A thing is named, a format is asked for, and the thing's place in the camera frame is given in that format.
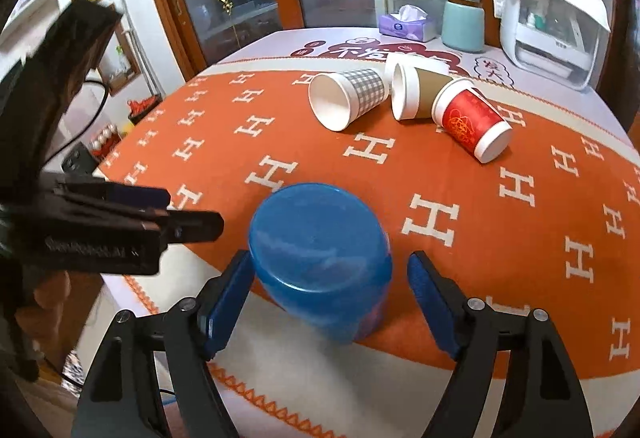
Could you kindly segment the white countertop appliance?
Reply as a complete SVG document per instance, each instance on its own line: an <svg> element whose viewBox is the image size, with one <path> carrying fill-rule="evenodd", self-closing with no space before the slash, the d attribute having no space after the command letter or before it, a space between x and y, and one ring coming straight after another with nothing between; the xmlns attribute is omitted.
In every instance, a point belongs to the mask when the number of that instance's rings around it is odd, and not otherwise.
<svg viewBox="0 0 640 438"><path fill-rule="evenodd" d="M519 68L576 91L591 78L602 26L565 0L503 0L500 42Z"/></svg>

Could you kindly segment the grey checkered paper cup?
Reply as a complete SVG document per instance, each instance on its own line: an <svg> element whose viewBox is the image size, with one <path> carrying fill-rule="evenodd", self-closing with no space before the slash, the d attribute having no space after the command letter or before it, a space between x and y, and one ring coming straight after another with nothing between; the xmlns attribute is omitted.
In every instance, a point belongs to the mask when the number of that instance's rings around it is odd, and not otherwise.
<svg viewBox="0 0 640 438"><path fill-rule="evenodd" d="M308 86L314 117L330 131L341 132L388 97L382 74L372 68L324 72Z"/></svg>

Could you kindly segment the purple tissue pack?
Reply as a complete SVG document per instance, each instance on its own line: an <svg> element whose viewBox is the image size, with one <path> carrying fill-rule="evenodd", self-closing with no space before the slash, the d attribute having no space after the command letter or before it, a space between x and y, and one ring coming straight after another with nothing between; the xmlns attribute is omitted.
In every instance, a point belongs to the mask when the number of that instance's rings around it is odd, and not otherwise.
<svg viewBox="0 0 640 438"><path fill-rule="evenodd" d="M422 8L403 5L396 13L378 16L378 31L386 36L427 42L437 36L435 21Z"/></svg>

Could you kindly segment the orange H-pattern tablecloth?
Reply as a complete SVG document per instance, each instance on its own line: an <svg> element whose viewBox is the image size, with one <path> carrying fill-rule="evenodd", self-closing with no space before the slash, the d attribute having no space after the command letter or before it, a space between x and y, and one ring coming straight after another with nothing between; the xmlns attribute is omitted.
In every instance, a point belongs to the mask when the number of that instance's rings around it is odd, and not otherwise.
<svg viewBox="0 0 640 438"><path fill-rule="evenodd" d="M378 328L327 340L255 285L210 370L244 437L416 437L454 366L407 281L423 250L491 308L547 310L582 382L592 429L608 436L639 395L639 155L591 121L506 86L480 90L513 129L479 163L429 121L382 105L343 132L308 104L311 77L350 60L273 56L209 68L175 91L101 171L163 187L178 209L211 209L216 243L175 247L160 273L130 281L157 312L197 293L247 243L278 190L322 182L358 196L390 239L393 275Z"/></svg>

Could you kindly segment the red paper cup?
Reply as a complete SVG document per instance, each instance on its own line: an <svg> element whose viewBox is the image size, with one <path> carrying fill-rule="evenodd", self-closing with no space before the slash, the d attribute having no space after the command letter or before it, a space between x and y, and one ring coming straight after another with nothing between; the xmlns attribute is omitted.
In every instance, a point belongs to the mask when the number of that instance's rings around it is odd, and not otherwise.
<svg viewBox="0 0 640 438"><path fill-rule="evenodd" d="M500 156L512 138L512 128L468 78L442 87L432 104L439 127L481 164Z"/></svg>

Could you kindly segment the brown sleeve paper cup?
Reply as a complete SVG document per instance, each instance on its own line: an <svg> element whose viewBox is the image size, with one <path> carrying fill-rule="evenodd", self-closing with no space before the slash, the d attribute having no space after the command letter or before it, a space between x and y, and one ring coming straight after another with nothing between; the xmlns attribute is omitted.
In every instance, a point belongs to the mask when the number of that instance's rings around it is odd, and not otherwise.
<svg viewBox="0 0 640 438"><path fill-rule="evenodd" d="M390 104L396 120L430 119L436 95L454 80L441 60L394 63L390 73Z"/></svg>

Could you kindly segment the blue plastic cup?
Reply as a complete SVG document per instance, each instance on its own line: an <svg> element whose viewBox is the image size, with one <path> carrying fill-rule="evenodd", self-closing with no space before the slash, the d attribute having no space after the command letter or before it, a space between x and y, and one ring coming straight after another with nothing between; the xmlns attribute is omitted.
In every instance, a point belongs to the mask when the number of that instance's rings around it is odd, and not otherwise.
<svg viewBox="0 0 640 438"><path fill-rule="evenodd" d="M342 343L380 324L390 241L356 195L324 183L285 187L258 206L247 242L262 287L287 313Z"/></svg>

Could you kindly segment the white paper cup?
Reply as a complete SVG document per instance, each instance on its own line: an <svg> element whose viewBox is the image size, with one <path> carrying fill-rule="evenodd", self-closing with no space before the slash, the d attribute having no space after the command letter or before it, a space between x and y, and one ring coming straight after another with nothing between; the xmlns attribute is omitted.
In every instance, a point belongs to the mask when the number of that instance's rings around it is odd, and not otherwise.
<svg viewBox="0 0 640 438"><path fill-rule="evenodd" d="M383 79L386 83L391 83L395 72L396 65L407 64L410 67L429 70L430 72L436 72L436 74L445 75L449 74L449 66L442 60L436 60L436 58L424 57L419 54L411 53L390 53L386 57Z"/></svg>

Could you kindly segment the teal canister brown lid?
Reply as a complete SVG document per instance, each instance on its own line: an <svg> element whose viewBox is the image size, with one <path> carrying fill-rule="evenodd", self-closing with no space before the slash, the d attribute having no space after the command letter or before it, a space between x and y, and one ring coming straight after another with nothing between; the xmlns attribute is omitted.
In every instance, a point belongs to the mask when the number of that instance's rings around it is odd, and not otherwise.
<svg viewBox="0 0 640 438"><path fill-rule="evenodd" d="M442 16L442 43L451 49L482 53L485 49L485 12L472 0L447 0Z"/></svg>

